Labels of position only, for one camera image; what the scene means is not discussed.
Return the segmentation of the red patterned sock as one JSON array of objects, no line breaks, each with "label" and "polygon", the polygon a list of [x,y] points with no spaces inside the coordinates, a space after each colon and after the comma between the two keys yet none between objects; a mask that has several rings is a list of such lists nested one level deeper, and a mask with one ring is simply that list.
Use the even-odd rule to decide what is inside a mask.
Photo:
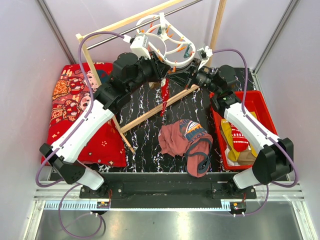
[{"label": "red patterned sock", "polygon": [[245,151],[250,144],[249,141],[232,123],[229,123],[229,126],[231,128],[231,137],[232,137],[233,148],[237,152]]},{"label": "red patterned sock", "polygon": [[170,98],[170,89],[169,89],[169,79],[163,78],[160,82],[161,87],[161,99],[162,99],[162,109],[160,116],[163,117],[166,111],[167,103]]}]

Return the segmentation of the white plastic clip hanger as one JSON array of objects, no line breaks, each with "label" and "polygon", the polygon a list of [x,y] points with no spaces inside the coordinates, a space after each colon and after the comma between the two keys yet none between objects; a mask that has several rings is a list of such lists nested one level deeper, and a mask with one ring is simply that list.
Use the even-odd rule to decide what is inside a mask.
[{"label": "white plastic clip hanger", "polygon": [[171,68],[182,68],[196,56],[196,47],[166,18],[163,12],[140,18],[136,26],[159,17],[159,20],[137,29],[137,33],[148,37],[147,49],[154,51],[158,58]]}]

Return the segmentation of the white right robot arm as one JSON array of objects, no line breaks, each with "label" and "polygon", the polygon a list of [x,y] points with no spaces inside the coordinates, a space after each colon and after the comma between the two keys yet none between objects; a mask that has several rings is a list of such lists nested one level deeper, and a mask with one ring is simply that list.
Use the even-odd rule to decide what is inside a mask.
[{"label": "white right robot arm", "polygon": [[269,131],[247,110],[244,100],[233,91],[236,83],[233,67],[222,65],[217,72],[213,72],[209,67],[200,67],[199,61],[195,61],[169,73],[167,77],[185,89],[197,85],[212,92],[210,102],[213,110],[233,124],[257,153],[252,167],[234,175],[227,185],[230,197],[239,198],[246,188],[275,183],[295,170],[293,142],[289,138],[281,139]]}]

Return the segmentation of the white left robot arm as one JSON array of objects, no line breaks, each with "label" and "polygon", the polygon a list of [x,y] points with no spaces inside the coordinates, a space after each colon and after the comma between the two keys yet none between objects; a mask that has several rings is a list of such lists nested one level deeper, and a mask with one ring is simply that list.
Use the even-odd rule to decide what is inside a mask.
[{"label": "white left robot arm", "polygon": [[132,52],[118,56],[112,64],[108,79],[91,97],[88,107],[75,123],[52,144],[44,143],[40,153],[68,184],[90,188],[97,198],[108,193],[105,179],[96,171],[78,161],[78,156],[96,132],[130,99],[131,94],[146,82],[160,82],[170,66],[159,60],[154,52],[150,58],[137,57]]}]

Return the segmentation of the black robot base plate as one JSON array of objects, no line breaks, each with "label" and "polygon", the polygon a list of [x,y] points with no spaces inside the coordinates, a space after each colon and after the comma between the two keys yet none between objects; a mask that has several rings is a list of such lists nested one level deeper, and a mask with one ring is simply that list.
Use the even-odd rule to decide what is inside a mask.
[{"label": "black robot base plate", "polygon": [[187,173],[124,173],[111,172],[102,175],[104,184],[94,191],[83,186],[81,199],[111,198],[111,208],[133,210],[160,209],[226,209],[223,200],[254,200],[255,189],[229,188],[234,174],[208,173],[192,177]]}]

